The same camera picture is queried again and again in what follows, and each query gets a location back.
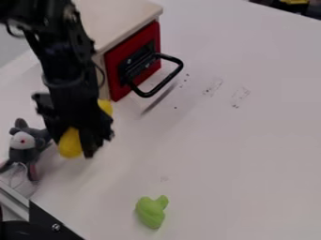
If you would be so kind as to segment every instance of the plush toy ear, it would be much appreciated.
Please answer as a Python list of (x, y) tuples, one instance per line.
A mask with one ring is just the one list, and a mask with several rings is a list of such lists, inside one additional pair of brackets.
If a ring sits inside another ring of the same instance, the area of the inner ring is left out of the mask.
[(17, 132), (20, 132), (20, 130), (18, 129), (18, 128), (16, 128), (16, 127), (13, 127), (10, 131), (9, 131), (9, 133), (10, 133), (10, 135), (15, 135)]
[(18, 119), (16, 120), (16, 122), (14, 123), (14, 127), (20, 128), (20, 129), (22, 129), (22, 128), (28, 128), (28, 124), (25, 122), (24, 119), (18, 118)]

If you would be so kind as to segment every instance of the black wire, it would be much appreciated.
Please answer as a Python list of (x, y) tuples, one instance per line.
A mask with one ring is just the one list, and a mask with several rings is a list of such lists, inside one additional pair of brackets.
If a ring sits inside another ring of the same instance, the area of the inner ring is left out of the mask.
[(6, 22), (6, 29), (9, 35), (13, 36), (14, 38), (24, 38), (24, 35), (16, 35), (12, 32), (10, 25)]
[(101, 89), (103, 87), (103, 85), (105, 84), (105, 82), (106, 82), (106, 76), (105, 76), (105, 73), (103, 72), (103, 70), (102, 70), (102, 68), (100, 66), (98, 66), (95, 62), (93, 62), (93, 64), (95, 65), (95, 67), (99, 70), (99, 72), (102, 75), (102, 82), (99, 85), (99, 89)]

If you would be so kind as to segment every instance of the tabletop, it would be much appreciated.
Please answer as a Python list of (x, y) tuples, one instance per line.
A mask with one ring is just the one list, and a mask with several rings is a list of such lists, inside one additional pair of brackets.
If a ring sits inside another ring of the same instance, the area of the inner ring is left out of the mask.
[[(153, 99), (114, 104), (115, 139), (93, 159), (46, 153), (32, 201), (90, 240), (319, 239), (320, 22), (242, 1), (157, 2), (162, 51), (183, 72)], [(37, 89), (39, 66), (2, 88), (16, 110), (0, 101), (3, 128), (17, 115), (41, 126)], [(151, 231), (133, 209), (161, 194), (166, 219)]]

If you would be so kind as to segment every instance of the stuffed animal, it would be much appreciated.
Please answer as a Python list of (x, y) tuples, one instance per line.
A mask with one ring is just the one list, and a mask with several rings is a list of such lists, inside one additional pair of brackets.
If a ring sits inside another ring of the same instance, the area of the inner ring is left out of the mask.
[(18, 118), (9, 133), (12, 135), (9, 160), (0, 167), (0, 173), (8, 171), (16, 164), (22, 164), (27, 169), (29, 181), (38, 181), (36, 163), (40, 153), (50, 145), (49, 132), (47, 129), (30, 128), (22, 118)]

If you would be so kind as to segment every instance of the black handle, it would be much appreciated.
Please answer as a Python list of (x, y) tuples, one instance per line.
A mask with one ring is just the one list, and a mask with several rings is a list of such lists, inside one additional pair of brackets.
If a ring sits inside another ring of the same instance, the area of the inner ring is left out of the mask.
[(157, 94), (184, 67), (184, 63), (180, 59), (175, 58), (173, 56), (169, 56), (169, 55), (166, 55), (166, 54), (163, 54), (163, 53), (160, 53), (160, 52), (154, 53), (154, 56), (156, 57), (156, 59), (161, 58), (161, 59), (176, 63), (176, 64), (178, 64), (178, 67), (172, 73), (170, 73), (163, 81), (161, 81), (156, 87), (154, 87), (152, 90), (150, 90), (149, 92), (143, 92), (132, 81), (127, 82), (127, 84), (130, 86), (131, 90), (134, 91), (139, 97), (142, 97), (142, 98), (150, 98), (150, 97), (154, 96), (155, 94)]

